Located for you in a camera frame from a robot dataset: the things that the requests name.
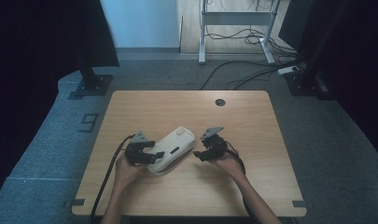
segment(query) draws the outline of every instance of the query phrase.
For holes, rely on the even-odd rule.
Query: white wall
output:
[[[176,0],[101,0],[116,48],[178,48]]]

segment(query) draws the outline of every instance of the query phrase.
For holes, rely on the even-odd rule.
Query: dark background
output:
[[[319,69],[378,150],[378,2],[350,2]],[[315,18],[330,17],[317,12]],[[299,36],[321,35],[310,30]],[[77,70],[78,57],[90,66],[118,66],[99,1],[0,1],[0,188],[52,107],[58,80]]]

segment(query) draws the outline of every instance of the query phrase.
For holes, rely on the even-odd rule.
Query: light wood tabletop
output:
[[[217,105],[217,99],[224,100],[224,106]],[[159,141],[179,126],[196,135],[198,151],[205,150],[200,136],[207,128],[225,127],[218,134],[239,150],[249,181],[276,215],[305,215],[305,207],[293,204],[303,203],[303,198],[266,91],[115,91],[77,192],[76,200],[84,204],[72,206],[73,213],[91,213],[108,165],[126,136],[143,131],[149,140]],[[98,216],[105,213],[114,172],[98,204]],[[121,213],[247,216],[232,180],[193,154],[167,175],[146,171],[127,189]]]

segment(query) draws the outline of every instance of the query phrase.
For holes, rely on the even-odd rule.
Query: round hole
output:
[[[224,106],[226,104],[226,102],[223,99],[217,99],[215,101],[215,104],[218,105],[218,106]]]

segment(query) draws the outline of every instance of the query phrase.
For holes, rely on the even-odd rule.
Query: carpeted floor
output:
[[[72,214],[70,202],[112,92],[198,90],[225,62],[218,58],[198,65],[196,60],[125,58],[120,68],[94,69],[98,75],[113,75],[106,96],[82,100],[68,100],[81,80],[80,73],[62,78],[53,108],[0,191],[0,223],[88,223],[87,217]],[[203,89],[226,90],[229,81],[265,68],[226,64]],[[263,90],[270,95],[308,210],[295,222],[378,223],[378,154],[337,102],[291,96],[285,80],[276,73],[251,80],[239,90]],[[95,115],[91,132],[82,132],[91,129],[83,118]],[[123,219],[124,223],[135,221]]]

